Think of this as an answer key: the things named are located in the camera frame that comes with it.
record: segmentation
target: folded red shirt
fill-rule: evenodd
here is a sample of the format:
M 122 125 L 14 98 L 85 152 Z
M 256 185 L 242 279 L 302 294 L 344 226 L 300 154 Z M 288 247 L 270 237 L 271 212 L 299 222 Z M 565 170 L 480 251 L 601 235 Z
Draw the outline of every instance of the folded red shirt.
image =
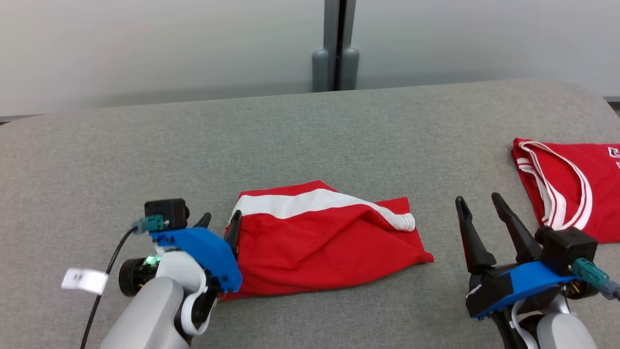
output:
M 512 156 L 541 225 L 620 242 L 620 144 L 516 138 Z
M 241 290 L 226 299 L 346 288 L 432 262 L 406 197 L 372 203 L 321 181 L 244 191 Z

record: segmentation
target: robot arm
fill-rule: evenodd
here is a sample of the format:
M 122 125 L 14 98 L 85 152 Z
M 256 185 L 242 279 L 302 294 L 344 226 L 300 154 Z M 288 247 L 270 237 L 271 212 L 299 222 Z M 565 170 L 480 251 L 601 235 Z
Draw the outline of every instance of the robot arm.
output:
M 467 263 L 472 318 L 493 319 L 507 349 L 596 348 L 581 321 L 570 315 L 566 298 L 620 299 L 620 286 L 593 263 L 597 242 L 576 228 L 542 227 L 534 239 L 501 195 L 492 199 L 516 249 L 516 263 L 495 266 L 482 244 L 462 197 L 456 212 Z M 518 314 L 539 312 L 519 321 Z
M 241 286 L 236 261 L 241 212 L 235 212 L 222 239 L 207 229 L 209 213 L 185 228 L 188 209 L 182 199 L 147 202 L 144 210 L 155 224 L 138 233 L 147 230 L 168 252 L 124 262 L 119 286 L 135 298 L 101 348 L 190 348 L 192 338 L 206 330 L 217 297 Z

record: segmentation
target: black cable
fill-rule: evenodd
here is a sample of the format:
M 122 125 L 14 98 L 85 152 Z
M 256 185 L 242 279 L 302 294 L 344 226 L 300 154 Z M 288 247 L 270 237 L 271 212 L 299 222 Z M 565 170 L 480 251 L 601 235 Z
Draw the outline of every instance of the black cable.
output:
M 108 264 L 108 268 L 105 270 L 106 274 L 108 274 L 108 275 L 110 274 L 110 272 L 112 271 L 112 265 L 114 265 L 114 261 L 116 261 L 116 258 L 118 257 L 118 252 L 120 252 L 120 248 L 123 246 L 123 244 L 125 243 L 125 241 L 129 237 L 129 235 L 131 235 L 137 229 L 138 229 L 138 227 L 132 227 L 130 230 L 127 230 L 127 233 L 125 233 L 123 238 L 120 239 L 120 242 L 118 243 L 117 249 L 114 250 L 114 254 L 112 255 L 112 258 L 110 259 L 110 263 Z M 91 316 L 88 318 L 88 322 L 86 323 L 86 329 L 84 330 L 84 336 L 82 337 L 82 345 L 80 345 L 80 349 L 84 349 L 86 347 L 86 340 L 88 339 L 88 333 L 91 331 L 92 321 L 95 318 L 95 313 L 97 312 L 97 307 L 99 306 L 99 301 L 101 301 L 101 295 L 100 294 L 97 295 L 97 298 L 95 298 L 95 303 L 92 305 Z

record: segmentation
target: gray tabletop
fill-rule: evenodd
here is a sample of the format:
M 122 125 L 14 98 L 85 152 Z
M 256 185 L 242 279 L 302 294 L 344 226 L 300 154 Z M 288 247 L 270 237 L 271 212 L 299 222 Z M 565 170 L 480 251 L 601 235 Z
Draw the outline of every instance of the gray tabletop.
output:
M 321 179 L 362 199 L 407 196 L 436 262 L 364 286 L 222 303 L 194 348 L 501 347 L 467 316 L 468 274 L 454 199 L 466 198 L 499 263 L 515 252 L 495 216 L 502 193 L 536 221 L 510 158 L 515 137 L 618 142 L 620 120 L 579 86 L 498 81 L 186 102 L 32 117 L 0 127 L 0 338 L 3 348 L 74 348 L 94 296 L 60 288 L 69 267 L 102 270 L 145 201 L 183 197 L 222 233 L 242 190 Z M 120 263 L 151 253 L 129 239 Z M 596 262 L 620 279 L 618 246 Z M 89 347 L 130 302 L 108 283 Z M 601 348 L 620 305 L 573 302 Z

